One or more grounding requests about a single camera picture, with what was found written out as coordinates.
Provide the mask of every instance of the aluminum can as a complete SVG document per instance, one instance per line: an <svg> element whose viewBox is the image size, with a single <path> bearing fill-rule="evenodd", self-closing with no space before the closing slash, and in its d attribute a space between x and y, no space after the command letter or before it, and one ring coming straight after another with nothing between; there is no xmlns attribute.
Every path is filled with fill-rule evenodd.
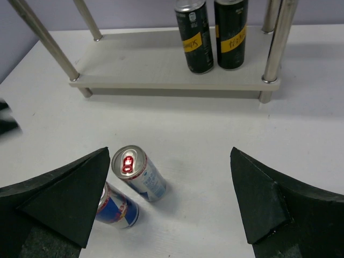
<svg viewBox="0 0 344 258"><path fill-rule="evenodd" d="M116 152L111 161L114 174L145 200L154 202L166 192L166 181L147 154L130 145Z"/></svg>
<svg viewBox="0 0 344 258"><path fill-rule="evenodd" d="M203 74L214 66L205 0L177 0L175 12L189 69Z"/></svg>
<svg viewBox="0 0 344 258"><path fill-rule="evenodd" d="M245 59L248 0L215 0L217 61L236 69Z"/></svg>
<svg viewBox="0 0 344 258"><path fill-rule="evenodd" d="M139 217L138 205L106 182L99 201L96 220L116 228L127 228Z"/></svg>

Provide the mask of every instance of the can lid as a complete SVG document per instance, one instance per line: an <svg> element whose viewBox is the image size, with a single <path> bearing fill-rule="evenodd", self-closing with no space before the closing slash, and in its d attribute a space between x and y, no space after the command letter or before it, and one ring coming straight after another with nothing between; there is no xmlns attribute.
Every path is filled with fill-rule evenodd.
<svg viewBox="0 0 344 258"><path fill-rule="evenodd" d="M200 8L205 0L178 0L174 10L177 12L192 12Z"/></svg>
<svg viewBox="0 0 344 258"><path fill-rule="evenodd" d="M118 178L125 180L140 173L145 161L145 152L138 146L129 145L115 153L111 169Z"/></svg>
<svg viewBox="0 0 344 258"><path fill-rule="evenodd" d="M99 204L98 204L98 210L102 207L102 205L104 204L106 197L108 196L108 183L105 183L105 186L103 188L102 191L102 196L101 199L99 200Z"/></svg>
<svg viewBox="0 0 344 258"><path fill-rule="evenodd" d="M222 5L232 5L232 4L238 4L242 2L243 0L215 0L215 2L222 4Z"/></svg>

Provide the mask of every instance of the stainless steel rod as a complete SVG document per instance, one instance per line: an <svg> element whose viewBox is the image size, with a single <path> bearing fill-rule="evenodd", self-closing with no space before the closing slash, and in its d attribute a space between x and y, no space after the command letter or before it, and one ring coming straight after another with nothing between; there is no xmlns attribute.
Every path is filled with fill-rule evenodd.
<svg viewBox="0 0 344 258"><path fill-rule="evenodd" d="M262 78L267 83L273 83L277 80L297 4L298 0L282 0L281 2L268 61Z"/></svg>
<svg viewBox="0 0 344 258"><path fill-rule="evenodd" d="M264 24L262 31L264 33L270 33L274 31L278 10L280 9L281 0L268 0L267 10L264 17Z"/></svg>
<svg viewBox="0 0 344 258"><path fill-rule="evenodd" d="M79 91L84 95L85 98L89 98L93 95L92 91L89 88L78 88Z"/></svg>
<svg viewBox="0 0 344 258"><path fill-rule="evenodd" d="M47 48L55 60L59 63L71 81L79 78L79 73L69 62L59 45L43 26L25 0L8 0L19 16L27 23L32 31L38 36L42 44Z"/></svg>
<svg viewBox="0 0 344 258"><path fill-rule="evenodd" d="M271 100L273 92L272 91L261 91L259 94L259 101L262 104L267 104Z"/></svg>
<svg viewBox="0 0 344 258"><path fill-rule="evenodd" d="M73 0L79 13L87 24L88 29L93 35L95 41L99 41L103 36L97 27L95 20L93 19L90 10L87 8L84 0Z"/></svg>

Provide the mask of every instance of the white table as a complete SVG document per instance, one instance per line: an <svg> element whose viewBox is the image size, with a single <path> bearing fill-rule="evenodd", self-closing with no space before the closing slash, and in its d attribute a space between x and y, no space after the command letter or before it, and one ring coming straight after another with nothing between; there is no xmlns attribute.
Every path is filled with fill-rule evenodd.
<svg viewBox="0 0 344 258"><path fill-rule="evenodd" d="M92 40L88 31L52 35L73 61ZM219 97L84 99L37 43L0 86L0 97L23 130L0 142L0 187L103 146L113 155L136 144L171 190L150 204L110 170L107 180L142 213L124 231L95 222L81 258L253 258L232 184L230 151L235 146L287 175L344 194L343 64L344 25L294 26L281 89L269 104Z"/></svg>

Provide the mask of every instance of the logo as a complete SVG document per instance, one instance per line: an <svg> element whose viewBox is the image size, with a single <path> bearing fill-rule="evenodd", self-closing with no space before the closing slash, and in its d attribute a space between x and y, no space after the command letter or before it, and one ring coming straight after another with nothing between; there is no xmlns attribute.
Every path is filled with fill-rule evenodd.
<svg viewBox="0 0 344 258"><path fill-rule="evenodd" d="M134 158L131 156L125 157L123 160L122 172L131 173L133 171L133 165L134 165Z"/></svg>
<svg viewBox="0 0 344 258"><path fill-rule="evenodd" d="M200 36L200 32L198 32L191 39L187 39L183 41L183 47L186 53L198 49L201 45L202 45L202 38Z"/></svg>
<svg viewBox="0 0 344 258"><path fill-rule="evenodd" d="M196 14L195 14L194 12L191 12L191 13L189 14L189 20L190 20L191 22L194 22L194 21L196 20Z"/></svg>
<svg viewBox="0 0 344 258"><path fill-rule="evenodd" d="M123 211L124 211L124 204L125 203L122 203L122 205L119 207L119 212L117 212L114 217L115 220L118 220L119 218L123 217L121 215L123 214Z"/></svg>
<svg viewBox="0 0 344 258"><path fill-rule="evenodd" d="M236 36L225 41L221 41L221 53L232 51L240 46L246 37L246 25Z"/></svg>

